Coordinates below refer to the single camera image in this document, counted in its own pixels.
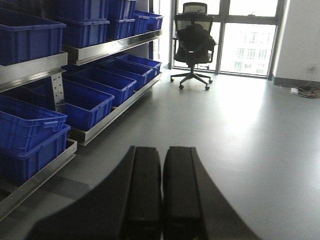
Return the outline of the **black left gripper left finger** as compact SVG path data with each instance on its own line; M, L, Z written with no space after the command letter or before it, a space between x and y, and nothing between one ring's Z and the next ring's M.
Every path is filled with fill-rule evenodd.
M27 240L159 240L161 164L155 147L131 146L86 195L34 224Z

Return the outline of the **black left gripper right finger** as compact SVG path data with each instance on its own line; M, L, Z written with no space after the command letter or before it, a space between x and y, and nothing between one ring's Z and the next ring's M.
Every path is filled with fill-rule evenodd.
M171 146L163 167L165 240L257 240L194 147Z

